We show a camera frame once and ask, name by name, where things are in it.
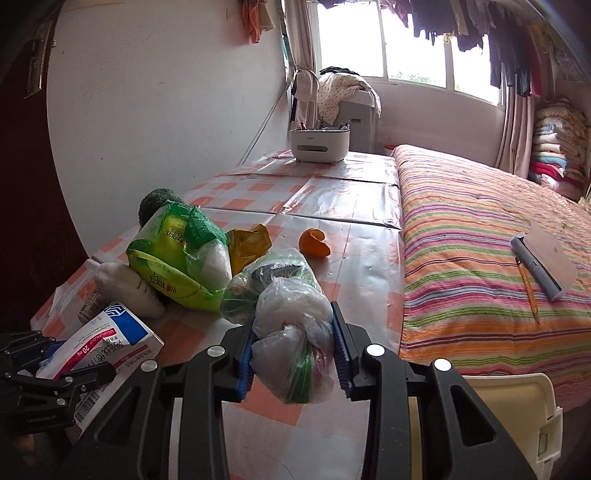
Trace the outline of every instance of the orange and white checkered tablecloth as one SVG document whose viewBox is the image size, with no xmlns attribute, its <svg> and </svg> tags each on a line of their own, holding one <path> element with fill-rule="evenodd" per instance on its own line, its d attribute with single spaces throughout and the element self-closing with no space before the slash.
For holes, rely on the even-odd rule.
<svg viewBox="0 0 591 480">
<path fill-rule="evenodd" d="M 338 301 L 347 322 L 363 326 L 372 341 L 398 351 L 404 307 L 398 177 L 391 158 L 359 155 L 349 161 L 350 170 L 344 161 L 317 166 L 294 163 L 288 154 L 267 155 L 196 186 L 184 199 L 203 207 L 224 231 L 262 223 L 272 250 L 297 247 L 304 230 L 321 229 L 332 253 L 309 262 L 324 293 Z M 306 176 L 293 174 L 304 170 Z M 379 176 L 379 171 L 386 173 Z M 367 177 L 352 178 L 363 172 Z M 125 262 L 125 248 L 138 230 L 130 229 L 87 260 L 31 326 L 57 338 L 75 332 L 80 327 L 77 312 L 95 289 L 98 262 Z M 146 324 L 165 343 L 158 356 L 164 365 L 188 361 L 219 343 L 233 326 L 217 314 L 175 303 L 162 318 Z M 255 378 L 245 401 L 223 406 L 230 478 L 355 480 L 363 461 L 368 411 L 368 402 L 348 401 L 338 382 L 325 403 L 285 405 Z"/>
</svg>

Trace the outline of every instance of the orange peel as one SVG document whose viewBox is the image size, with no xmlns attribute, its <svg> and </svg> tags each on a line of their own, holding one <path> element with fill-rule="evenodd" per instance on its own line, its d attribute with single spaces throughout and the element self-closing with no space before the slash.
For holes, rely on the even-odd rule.
<svg viewBox="0 0 591 480">
<path fill-rule="evenodd" d="M 308 228 L 300 236 L 300 252 L 311 257 L 328 257 L 330 255 L 330 247 L 324 243 L 326 235 L 322 230 L 317 228 Z"/>
</svg>

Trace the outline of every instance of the pencil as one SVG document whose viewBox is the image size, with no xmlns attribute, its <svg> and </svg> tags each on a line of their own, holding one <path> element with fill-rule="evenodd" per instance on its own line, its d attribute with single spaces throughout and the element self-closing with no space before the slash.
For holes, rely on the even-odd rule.
<svg viewBox="0 0 591 480">
<path fill-rule="evenodd" d="M 540 316 L 538 315 L 538 303 L 534 297 L 534 291 L 531 288 L 530 279 L 527 277 L 527 272 L 525 270 L 525 266 L 521 262 L 519 257 L 515 257 L 515 261 L 517 262 L 517 268 L 519 269 L 519 274 L 521 275 L 521 279 L 523 280 L 523 285 L 525 285 L 525 292 L 527 293 L 527 298 L 530 301 L 531 306 L 531 313 L 534 315 L 534 319 L 536 323 L 540 323 Z"/>
</svg>

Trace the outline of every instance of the screw head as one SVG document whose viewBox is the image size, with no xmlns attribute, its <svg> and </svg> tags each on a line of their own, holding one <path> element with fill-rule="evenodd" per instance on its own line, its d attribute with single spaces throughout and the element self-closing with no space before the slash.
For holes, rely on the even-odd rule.
<svg viewBox="0 0 591 480">
<path fill-rule="evenodd" d="M 438 358 L 433 362 L 435 368 L 437 368 L 440 372 L 449 372 L 452 369 L 452 364 L 449 360 L 445 358 Z"/>
<path fill-rule="evenodd" d="M 368 345 L 366 350 L 371 356 L 382 356 L 384 353 L 386 353 L 386 349 L 377 343 Z"/>
<path fill-rule="evenodd" d="M 140 368 L 144 372 L 153 372 L 158 368 L 158 362 L 156 360 L 146 360 L 141 364 Z"/>
<path fill-rule="evenodd" d="M 212 357 L 222 356 L 226 353 L 226 349 L 221 345 L 214 345 L 207 349 L 207 354 Z"/>
</svg>

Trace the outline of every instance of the colorful striped blanket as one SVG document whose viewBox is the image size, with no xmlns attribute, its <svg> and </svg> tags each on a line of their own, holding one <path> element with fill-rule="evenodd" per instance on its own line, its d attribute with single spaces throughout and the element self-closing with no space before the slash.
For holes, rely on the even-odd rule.
<svg viewBox="0 0 591 480">
<path fill-rule="evenodd" d="M 558 194 L 464 158 L 402 145 L 405 301 L 401 357 L 468 375 L 543 372 L 565 410 L 591 400 L 591 215 Z M 579 276 L 532 313 L 509 240 L 535 220 Z"/>
</svg>

